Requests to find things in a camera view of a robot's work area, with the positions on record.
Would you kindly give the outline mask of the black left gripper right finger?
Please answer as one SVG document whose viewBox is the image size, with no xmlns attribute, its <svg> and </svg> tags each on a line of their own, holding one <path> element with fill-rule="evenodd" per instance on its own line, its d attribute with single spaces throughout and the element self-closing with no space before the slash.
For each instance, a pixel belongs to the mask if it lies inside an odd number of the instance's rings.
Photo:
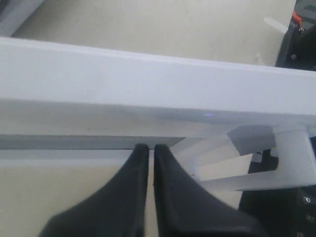
<svg viewBox="0 0 316 237">
<path fill-rule="evenodd" d="M 266 237 L 260 222 L 211 195 L 169 147 L 154 150 L 154 194 L 160 237 Z"/>
</svg>

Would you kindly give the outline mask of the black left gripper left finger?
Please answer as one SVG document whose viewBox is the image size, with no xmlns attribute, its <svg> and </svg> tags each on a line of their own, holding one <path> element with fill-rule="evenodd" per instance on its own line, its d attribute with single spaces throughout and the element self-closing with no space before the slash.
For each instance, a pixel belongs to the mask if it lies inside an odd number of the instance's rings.
<svg viewBox="0 0 316 237">
<path fill-rule="evenodd" d="M 142 237 L 149 170 L 149 148 L 137 144 L 97 192 L 51 217 L 41 237 Z"/>
</svg>

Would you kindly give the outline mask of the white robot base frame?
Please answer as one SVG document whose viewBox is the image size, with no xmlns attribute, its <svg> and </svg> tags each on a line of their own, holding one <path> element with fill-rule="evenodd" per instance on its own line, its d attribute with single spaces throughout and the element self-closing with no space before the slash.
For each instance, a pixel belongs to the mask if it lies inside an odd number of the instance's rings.
<svg viewBox="0 0 316 237">
<path fill-rule="evenodd" d="M 315 127 L 241 126 L 224 136 L 185 138 L 171 147 L 210 190 L 252 191 L 316 183 Z"/>
</svg>

